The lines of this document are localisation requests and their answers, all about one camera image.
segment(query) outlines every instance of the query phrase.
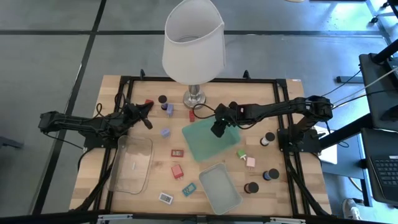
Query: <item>computer keyboard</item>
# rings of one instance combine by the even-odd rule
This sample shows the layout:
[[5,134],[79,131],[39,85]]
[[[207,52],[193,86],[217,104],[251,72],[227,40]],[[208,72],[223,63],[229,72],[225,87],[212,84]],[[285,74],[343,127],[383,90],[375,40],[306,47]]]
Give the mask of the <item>computer keyboard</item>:
[[383,195],[398,192],[398,156],[377,156],[371,158],[377,180]]

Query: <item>teal plastic tray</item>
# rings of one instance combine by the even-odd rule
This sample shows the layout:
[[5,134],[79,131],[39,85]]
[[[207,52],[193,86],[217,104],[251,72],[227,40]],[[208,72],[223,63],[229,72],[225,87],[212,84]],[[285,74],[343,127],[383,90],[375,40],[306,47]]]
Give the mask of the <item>teal plastic tray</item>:
[[234,127],[227,127],[221,138],[215,136],[210,130],[214,122],[214,118],[208,118],[182,129],[189,150],[197,162],[215,156],[241,141],[239,129]]

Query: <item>blue cube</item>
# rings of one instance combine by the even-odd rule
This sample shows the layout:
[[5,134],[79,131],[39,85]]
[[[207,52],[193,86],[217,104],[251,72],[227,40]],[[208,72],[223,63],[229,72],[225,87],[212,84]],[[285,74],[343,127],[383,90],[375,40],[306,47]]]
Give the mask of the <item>blue cube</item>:
[[165,129],[161,130],[160,134],[162,135],[163,138],[167,138],[170,136],[170,129],[165,128]]
[[166,110],[166,113],[169,117],[173,115],[173,109],[174,109],[173,104],[169,103],[169,105],[167,105],[167,110]]

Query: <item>red object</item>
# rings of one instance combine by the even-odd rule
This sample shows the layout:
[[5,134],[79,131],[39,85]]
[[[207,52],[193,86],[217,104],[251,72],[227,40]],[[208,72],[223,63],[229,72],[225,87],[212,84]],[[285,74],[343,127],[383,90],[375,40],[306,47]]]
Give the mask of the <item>red object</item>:
[[180,165],[173,166],[172,167],[172,172],[173,172],[174,178],[176,178],[176,179],[180,178],[180,177],[182,177],[184,175]]
[[195,115],[193,115],[193,111],[189,111],[189,122],[195,121]]
[[172,157],[184,157],[184,150],[172,149]]

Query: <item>shoe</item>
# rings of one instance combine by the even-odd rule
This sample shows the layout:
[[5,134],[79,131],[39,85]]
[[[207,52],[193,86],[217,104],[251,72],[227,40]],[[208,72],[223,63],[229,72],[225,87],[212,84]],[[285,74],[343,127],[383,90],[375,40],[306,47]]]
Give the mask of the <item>shoe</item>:
[[359,215],[359,209],[352,198],[346,198],[343,200],[343,215],[344,218],[362,220]]

